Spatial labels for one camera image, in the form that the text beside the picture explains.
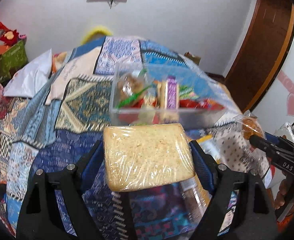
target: white pillow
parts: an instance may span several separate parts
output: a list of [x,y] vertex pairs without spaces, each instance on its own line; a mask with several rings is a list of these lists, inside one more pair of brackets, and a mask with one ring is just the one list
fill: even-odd
[[6,97],[32,98],[48,81],[52,66],[51,49],[18,70],[4,88]]

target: green plastic item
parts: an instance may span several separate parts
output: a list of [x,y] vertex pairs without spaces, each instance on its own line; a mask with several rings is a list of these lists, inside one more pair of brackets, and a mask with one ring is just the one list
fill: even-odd
[[0,83],[10,80],[13,75],[28,63],[23,41],[17,42],[0,55]]

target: beige fabric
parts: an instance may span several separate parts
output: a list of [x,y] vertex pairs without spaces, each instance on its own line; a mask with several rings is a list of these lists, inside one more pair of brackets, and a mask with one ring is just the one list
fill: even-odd
[[50,86],[50,92],[45,105],[49,105],[54,99],[62,100],[66,86],[72,78],[77,78],[79,75],[92,76],[101,49],[102,47],[96,47],[90,52],[67,63],[60,75]]

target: plastic-wrapped bread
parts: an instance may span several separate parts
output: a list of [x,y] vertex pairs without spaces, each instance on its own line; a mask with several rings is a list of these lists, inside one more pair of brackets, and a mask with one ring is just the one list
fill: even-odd
[[190,147],[178,123],[106,127],[103,140],[112,191],[135,191],[195,176]]

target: clear plastic container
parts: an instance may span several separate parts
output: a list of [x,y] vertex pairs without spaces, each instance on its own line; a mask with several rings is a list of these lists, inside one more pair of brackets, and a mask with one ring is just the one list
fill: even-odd
[[126,73],[138,75],[143,68],[147,70],[147,78],[145,78],[147,85],[151,84],[154,80],[161,82],[166,80],[168,76],[174,76],[180,85],[195,87],[198,91],[202,87],[205,89],[206,86],[206,84],[202,84],[201,86],[197,85],[197,82],[201,81],[200,77],[193,70],[185,67],[143,63],[117,63],[109,103],[111,125],[163,124],[162,116],[170,115],[178,116],[177,122],[180,123],[185,130],[201,129],[212,127],[225,113],[226,109],[156,109],[152,107],[116,108],[120,101],[120,93],[117,89],[117,83],[120,77]]

